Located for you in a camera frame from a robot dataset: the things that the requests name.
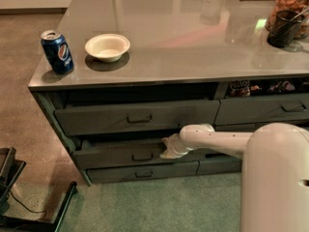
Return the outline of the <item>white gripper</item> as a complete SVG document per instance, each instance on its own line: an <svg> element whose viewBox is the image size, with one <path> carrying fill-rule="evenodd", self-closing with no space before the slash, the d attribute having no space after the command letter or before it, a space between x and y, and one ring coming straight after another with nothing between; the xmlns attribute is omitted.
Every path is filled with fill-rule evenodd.
<svg viewBox="0 0 309 232"><path fill-rule="evenodd" d="M190 148L186 147L183 144L180 136L177 133L172 134L169 137L163 137L162 143L166 147L166 149L160 155L162 159L179 159L187 155L191 151Z"/></svg>

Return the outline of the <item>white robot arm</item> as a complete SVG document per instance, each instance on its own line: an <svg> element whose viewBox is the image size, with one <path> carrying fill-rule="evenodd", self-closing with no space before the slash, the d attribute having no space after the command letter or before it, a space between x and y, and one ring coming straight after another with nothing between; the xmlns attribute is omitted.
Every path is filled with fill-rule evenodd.
<svg viewBox="0 0 309 232"><path fill-rule="evenodd" d="M164 159L207 148L242 160L240 232L309 232L309 131L272 123L253 132L188 125L163 139Z"/></svg>

